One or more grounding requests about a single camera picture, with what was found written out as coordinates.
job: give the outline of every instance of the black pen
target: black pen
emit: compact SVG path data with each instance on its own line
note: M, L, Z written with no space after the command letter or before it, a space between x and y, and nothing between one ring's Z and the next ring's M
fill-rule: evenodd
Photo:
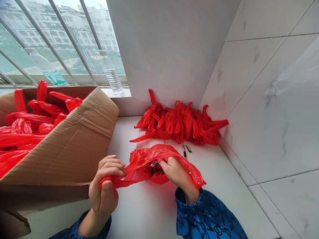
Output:
M186 158L186 151L185 151L185 146L183 145L183 149L184 149L184 158Z

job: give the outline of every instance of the metal bar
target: metal bar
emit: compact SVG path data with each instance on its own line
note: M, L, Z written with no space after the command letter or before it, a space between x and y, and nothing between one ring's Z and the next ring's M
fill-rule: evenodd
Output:
M43 38L43 40L45 41L45 43L47 44L47 46L50 48L50 50L52 51L52 53L54 54L54 56L57 58L57 60L60 62L61 66L64 68L64 70L68 73L68 75L71 77L72 81L74 82L74 84L76 86L78 86L79 84L76 82L76 80L74 79L73 75L71 74L71 72L69 71L68 67L64 64L63 60L60 58L59 54L56 52L56 50L54 49L54 47L52 46L52 44L50 43L49 39L44 35L43 31L41 30L41 28L39 27L39 25L36 23L36 21L33 19L33 17L31 16L31 14L28 12L27 8L25 7L25 5L22 3L21 0L15 0L16 3L19 5L19 7L21 8L21 10L23 11L23 13L27 16L27 18L29 19L29 21L32 23L32 25L34 26L34 28L37 30L37 32L40 34L40 36Z
M102 47L101 47L100 41L99 41L99 39L98 39L98 37L97 37L96 31L95 31L95 29L94 29L94 26L93 26L92 20L91 20L91 18L90 18L89 12L87 11L87 8L86 8L86 5L85 5L85 3L84 3L84 0L80 0L80 3L81 3L81 5L82 5L84 14L85 14L85 16L86 16L86 19L87 19L87 21L88 21L88 23L89 23L89 26L90 26L90 28L91 28L91 31L92 31L92 33L93 33L93 36L94 36L94 39L95 39L95 41L96 41L97 47L99 48L99 50L103 50Z
M13 80L11 80L8 76L6 76L6 75L5 75L3 72L1 72L1 71L0 71L0 76L1 76L2 79L8 81L8 82L9 82L11 85L13 85L14 87L17 86L17 84L16 84Z
M13 32L13 30L1 19L1 17L0 23L23 48L26 48L26 45L18 38L18 36Z
M37 86L37 82L27 73L22 69L20 66L18 66L17 63L15 63L10 57L8 57L1 49L0 49L0 54L4 56L12 65L14 65L29 81L32 82L35 86Z
M73 46L74 46L74 48L75 48L77 54L79 55L81 61L83 62L84 66L85 66L85 68L86 68L86 70L87 70L87 72L89 73L89 75L90 75L90 77L91 77L91 79L92 79L94 85L97 85L97 83L96 83L96 81L95 81L95 79L94 79L94 76L93 76L92 73L91 73L90 68L89 68L88 65L86 64L85 59L84 59L84 57L83 57L83 55L82 55L80 49L78 48L78 46L77 46L75 40L73 39L73 37L72 37L72 35L71 35L71 32L70 32L69 29L67 28L67 25L65 24L65 22L64 22L64 20L63 20L61 14L60 14L58 8L56 7L54 1L53 1L53 0L49 0L49 3L51 4L51 6L52 6L54 12L56 13L58 19L60 20L60 22L61 22L61 24L62 24L64 30L66 31L66 34L67 34L68 37L70 38L70 41L72 42L72 44L73 44Z

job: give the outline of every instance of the white table surface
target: white table surface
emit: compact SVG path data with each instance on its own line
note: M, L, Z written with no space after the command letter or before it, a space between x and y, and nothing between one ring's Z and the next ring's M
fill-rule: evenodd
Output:
M108 155L116 154L118 159L129 163L130 153L137 146L129 140L138 137L139 129L133 126L140 118L118 118ZM173 140L166 140L165 144L172 145L183 155L182 146ZM207 182L203 188L214 193L235 214L248 238L278 238L278 233L221 148L186 144L192 150L192 153L187 153L187 159L200 170ZM107 239L181 238L176 234L175 190L176 186L170 182L164 185L140 182L118 189L119 205L112 214ZM70 227L89 208L89 201L83 200L29 214L26 217L32 232L22 238L49 238Z

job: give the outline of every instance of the finger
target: finger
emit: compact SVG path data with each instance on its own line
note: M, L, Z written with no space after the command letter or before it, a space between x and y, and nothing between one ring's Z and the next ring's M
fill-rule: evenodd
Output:
M104 164L107 163L107 162L119 163L119 164L123 164L125 166L125 163L121 162L120 160L118 160L116 158L105 157L104 159L102 159L99 162L99 169L103 168Z
M95 181L99 182L104 177L110 177L110 176L122 177L124 176L124 173L123 171L119 170L116 167L100 169L99 171L97 171L95 175Z
M123 165L123 164L119 164L119 163L106 162L106 163L104 164L104 166L102 167L102 169L103 169L103 168L113 168L113 167L116 167L116 168L118 168L119 170L121 170L124 174L126 174L126 171L125 171L125 169L124 169L124 166L125 166L125 164Z
M106 208L111 198L114 198L114 189L112 181L108 180L102 184L100 208Z
M159 163L159 165L161 166L161 168L163 169L164 172L166 172L166 171L171 167L171 166L168 165L168 164L164 161L164 159L162 159L162 158L160 158L160 159L158 160L158 163Z

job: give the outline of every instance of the blue patterned sleeve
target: blue patterned sleeve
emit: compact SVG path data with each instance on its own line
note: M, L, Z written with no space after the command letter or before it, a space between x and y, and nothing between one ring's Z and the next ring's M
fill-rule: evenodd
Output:
M81 237L78 234L79 225L82 220L85 218L89 211L86 211L82 214L82 216L68 229L64 229L59 233L55 234L54 236L50 237L49 239L86 239L88 237ZM105 226L103 227L100 234L96 237L89 237L90 239L105 239L107 234L109 233L110 226L111 226L112 218L110 217Z
M187 205L185 194L177 188L177 234L184 239L248 239L234 214L211 192L200 189L197 203Z

